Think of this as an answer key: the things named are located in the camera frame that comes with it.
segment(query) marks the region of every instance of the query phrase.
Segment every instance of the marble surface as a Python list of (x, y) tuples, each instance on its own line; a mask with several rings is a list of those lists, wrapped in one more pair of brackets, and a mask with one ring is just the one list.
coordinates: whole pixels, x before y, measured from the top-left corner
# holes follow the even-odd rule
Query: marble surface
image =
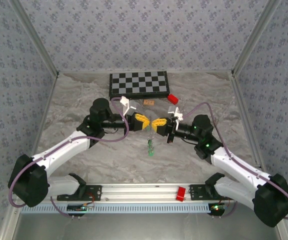
[[(178, 106), (183, 113), (201, 102), (209, 102), (228, 147), (246, 162), (255, 164), (226, 73), (168, 73), (168, 80), (170, 92), (179, 98)], [(38, 152), (68, 137), (89, 114), (93, 100), (108, 99), (108, 96), (108, 73), (60, 74)], [(155, 99), (154, 106), (141, 106), (138, 110), (154, 120), (167, 117), (170, 105), (166, 98), (161, 98)], [(197, 114), (210, 115), (207, 107), (202, 106), (184, 122), (191, 123)], [(106, 134), (104, 138), (117, 139), (122, 134), (120, 130), (115, 134)], [(167, 137), (156, 133), (153, 139), (154, 156), (148, 156), (149, 134), (150, 131), (144, 129), (130, 132), (120, 142), (99, 142), (60, 166), (53, 176), (75, 173), (88, 183), (202, 183), (214, 173), (223, 172), (199, 159), (193, 145), (179, 138), (167, 144)]]

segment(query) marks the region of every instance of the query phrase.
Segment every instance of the black and white checkerboard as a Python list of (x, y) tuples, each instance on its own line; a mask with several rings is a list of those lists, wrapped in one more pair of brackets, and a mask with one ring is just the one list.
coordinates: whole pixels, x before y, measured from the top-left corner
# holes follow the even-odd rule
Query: black and white checkerboard
[(166, 71), (111, 73), (109, 98), (128, 99), (166, 98), (170, 94)]

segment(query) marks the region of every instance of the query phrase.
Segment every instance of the small wooden block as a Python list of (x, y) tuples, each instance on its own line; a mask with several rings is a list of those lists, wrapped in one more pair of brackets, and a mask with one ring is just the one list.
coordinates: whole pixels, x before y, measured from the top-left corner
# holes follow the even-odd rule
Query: small wooden block
[(154, 106), (154, 103), (155, 103), (154, 100), (147, 100), (147, 99), (144, 99), (144, 102), (143, 102), (143, 104), (147, 106)]

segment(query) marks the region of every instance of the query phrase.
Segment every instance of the patterned wallpaper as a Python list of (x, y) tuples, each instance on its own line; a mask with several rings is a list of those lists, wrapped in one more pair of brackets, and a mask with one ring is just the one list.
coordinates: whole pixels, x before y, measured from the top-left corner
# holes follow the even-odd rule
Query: patterned wallpaper
[(238, 76), (267, 169), (288, 182), (288, 0)]
[(15, 160), (31, 154), (53, 77), (7, 0), (0, 0), (0, 224)]
[(21, 0), (59, 71), (230, 70), (267, 0)]

